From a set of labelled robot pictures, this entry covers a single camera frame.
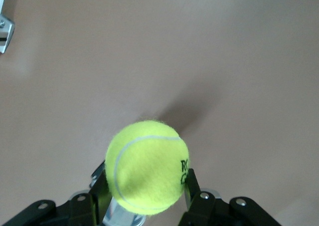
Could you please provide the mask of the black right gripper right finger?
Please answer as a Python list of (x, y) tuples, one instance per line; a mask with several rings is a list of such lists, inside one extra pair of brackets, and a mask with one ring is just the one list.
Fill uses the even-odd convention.
[(251, 198), (234, 197), (226, 203), (221, 197), (201, 190), (194, 169), (185, 181), (187, 211), (180, 226), (280, 226), (281, 224)]

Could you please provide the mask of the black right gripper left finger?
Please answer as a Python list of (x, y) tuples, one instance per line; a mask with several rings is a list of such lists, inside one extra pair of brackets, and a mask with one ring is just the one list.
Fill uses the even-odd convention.
[(4, 223), (5, 226), (100, 226), (112, 196), (106, 180), (105, 164), (91, 175), (90, 190), (76, 193), (64, 204), (39, 200)]

